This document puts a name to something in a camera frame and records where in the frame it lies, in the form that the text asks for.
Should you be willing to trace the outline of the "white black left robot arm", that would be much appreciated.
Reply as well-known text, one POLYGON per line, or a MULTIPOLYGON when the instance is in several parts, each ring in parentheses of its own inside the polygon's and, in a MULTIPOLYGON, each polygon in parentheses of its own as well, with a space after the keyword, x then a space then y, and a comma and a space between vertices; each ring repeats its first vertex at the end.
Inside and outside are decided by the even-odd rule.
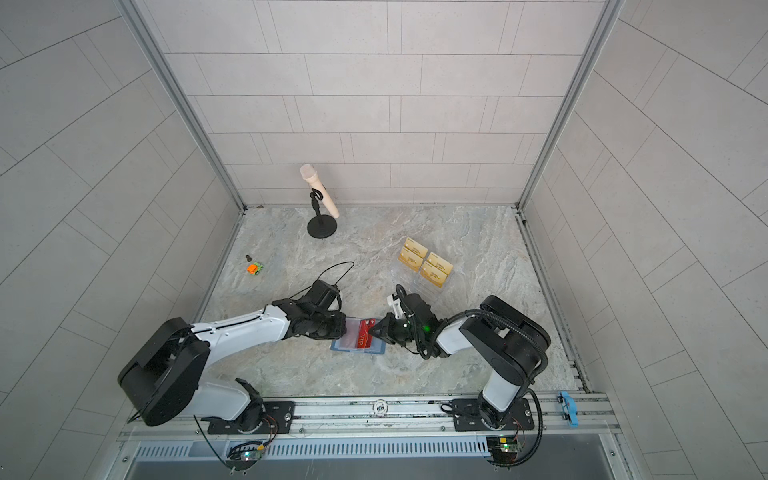
POLYGON ((208 378, 206 370, 261 344, 299 336, 339 339, 346 332, 341 305, 337 285, 315 280, 299 298, 276 300, 252 313, 208 323, 165 321, 117 377, 135 408, 132 418, 154 427, 179 415, 196 416, 241 433, 257 430, 266 415, 259 392, 242 378, 208 378))

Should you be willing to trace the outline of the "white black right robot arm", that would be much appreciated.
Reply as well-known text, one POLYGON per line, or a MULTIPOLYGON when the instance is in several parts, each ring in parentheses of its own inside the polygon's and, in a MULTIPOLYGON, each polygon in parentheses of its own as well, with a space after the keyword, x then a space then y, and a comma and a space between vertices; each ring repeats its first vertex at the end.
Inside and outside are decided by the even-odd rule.
POLYGON ((479 394, 475 417, 491 430, 521 423, 513 410, 548 366, 551 337, 541 325, 495 295, 478 308, 445 319, 420 295, 401 287, 388 304, 392 311, 369 329, 371 336, 425 360, 476 351, 491 375, 479 394))

